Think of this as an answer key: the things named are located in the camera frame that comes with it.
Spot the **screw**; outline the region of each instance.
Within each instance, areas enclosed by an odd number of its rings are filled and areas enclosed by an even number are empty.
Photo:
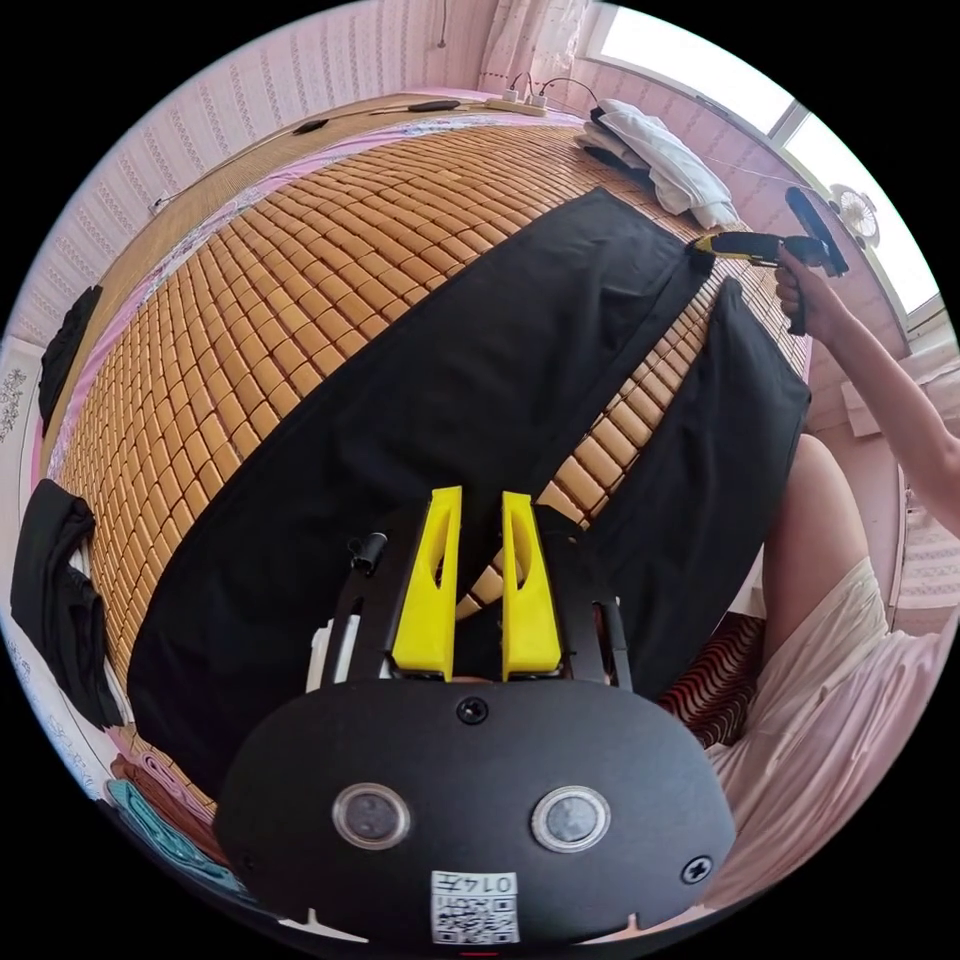
[[[489,712],[487,705],[479,697],[467,697],[466,700],[461,700],[457,706],[457,716],[471,726],[483,723]]]
[[[680,879],[688,886],[706,880],[713,872],[713,861],[709,857],[694,857],[680,874]]]

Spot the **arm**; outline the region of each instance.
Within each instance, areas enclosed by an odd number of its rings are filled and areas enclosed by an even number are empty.
[[[952,436],[926,394],[826,282],[787,251],[777,295],[788,316],[798,290],[807,330],[830,351],[876,420],[893,455],[930,513],[960,537],[960,439]]]

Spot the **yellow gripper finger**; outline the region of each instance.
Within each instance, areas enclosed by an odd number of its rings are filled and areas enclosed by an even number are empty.
[[[393,659],[404,673],[453,675],[460,487],[434,490],[410,573]]]
[[[503,679],[553,673],[561,655],[533,505],[526,494],[504,493]]]

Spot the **sticker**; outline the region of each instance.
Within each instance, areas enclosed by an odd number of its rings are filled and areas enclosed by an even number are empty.
[[[430,875],[434,943],[519,943],[515,873]]]

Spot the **white curtain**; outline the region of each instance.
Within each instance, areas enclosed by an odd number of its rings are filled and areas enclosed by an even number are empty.
[[[580,28],[591,0],[500,0],[480,67],[480,89],[502,93],[529,72],[537,88],[573,70]],[[528,92],[526,77],[517,82]]]

